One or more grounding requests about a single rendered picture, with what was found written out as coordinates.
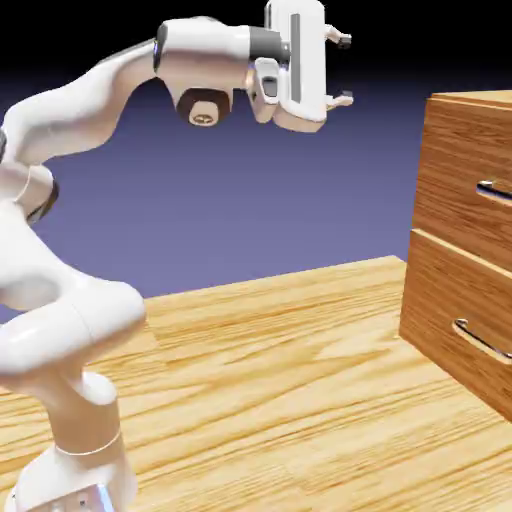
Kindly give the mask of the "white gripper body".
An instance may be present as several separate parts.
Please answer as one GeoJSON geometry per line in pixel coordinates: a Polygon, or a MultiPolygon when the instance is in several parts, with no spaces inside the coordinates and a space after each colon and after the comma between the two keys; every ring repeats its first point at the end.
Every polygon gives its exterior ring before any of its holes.
{"type": "Polygon", "coordinates": [[[290,59],[279,71],[281,128],[314,133],[326,121],[325,8],[319,0],[268,0],[265,25],[280,34],[290,59]]]}

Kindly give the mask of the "wood drawer front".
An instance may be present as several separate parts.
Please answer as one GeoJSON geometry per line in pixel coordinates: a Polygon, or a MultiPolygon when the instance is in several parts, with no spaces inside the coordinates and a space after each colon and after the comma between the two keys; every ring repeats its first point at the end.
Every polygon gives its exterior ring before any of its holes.
{"type": "Polygon", "coordinates": [[[426,104],[413,226],[512,272],[512,91],[436,93],[426,104]]]}
{"type": "Polygon", "coordinates": [[[458,336],[452,329],[457,318],[512,353],[512,272],[414,229],[399,335],[512,423],[512,365],[458,336]]]}

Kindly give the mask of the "light wood cabinet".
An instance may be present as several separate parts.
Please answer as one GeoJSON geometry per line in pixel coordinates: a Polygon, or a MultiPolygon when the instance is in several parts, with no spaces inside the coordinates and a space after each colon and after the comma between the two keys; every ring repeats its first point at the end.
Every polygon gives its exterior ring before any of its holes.
{"type": "Polygon", "coordinates": [[[399,334],[512,423],[512,90],[427,101],[399,334]]]}

